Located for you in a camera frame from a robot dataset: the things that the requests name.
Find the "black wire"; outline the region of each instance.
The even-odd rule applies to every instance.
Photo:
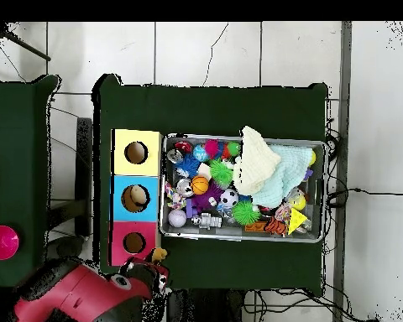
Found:
[[[86,165],[86,167],[87,167],[88,169],[90,169],[90,165],[89,165],[89,164],[86,162],[86,160],[79,154],[79,152],[77,152],[73,147],[69,146],[68,144],[65,144],[64,142],[59,141],[59,140],[56,139],[56,138],[52,138],[52,137],[51,137],[50,139],[53,140],[53,141],[55,141],[55,142],[58,142],[58,143],[62,144],[63,146],[66,146],[66,147],[70,148],[73,152],[76,153],[76,156]]]

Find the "round hole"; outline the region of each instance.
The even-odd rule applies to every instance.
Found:
[[[142,185],[130,185],[123,191],[121,202],[127,211],[143,211],[149,203],[148,190]]]
[[[148,148],[142,142],[131,142],[125,148],[124,155],[131,164],[142,164],[148,157]]]
[[[124,249],[128,253],[141,253],[146,246],[144,237],[138,232],[128,233],[124,237],[123,242]]]

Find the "light blue cloth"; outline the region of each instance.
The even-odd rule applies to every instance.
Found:
[[[280,155],[281,161],[272,176],[264,182],[263,188],[252,195],[252,201],[253,204],[274,209],[305,178],[312,149],[278,144],[269,147]]]

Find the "soccer ball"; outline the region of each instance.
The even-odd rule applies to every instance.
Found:
[[[233,189],[225,189],[219,198],[224,207],[231,208],[238,203],[238,192]]]

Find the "dark green tablecloth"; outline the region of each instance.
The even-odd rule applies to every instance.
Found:
[[[12,287],[42,262],[48,193],[46,109],[58,77],[0,82],[0,225],[20,237],[17,253],[0,261],[0,286]]]
[[[177,88],[121,86],[104,75],[93,89],[94,144],[100,133],[100,258],[107,265],[112,128],[238,136],[249,125],[265,138],[325,140],[327,86]],[[322,243],[187,240],[163,237],[172,288],[309,288],[321,293]]]

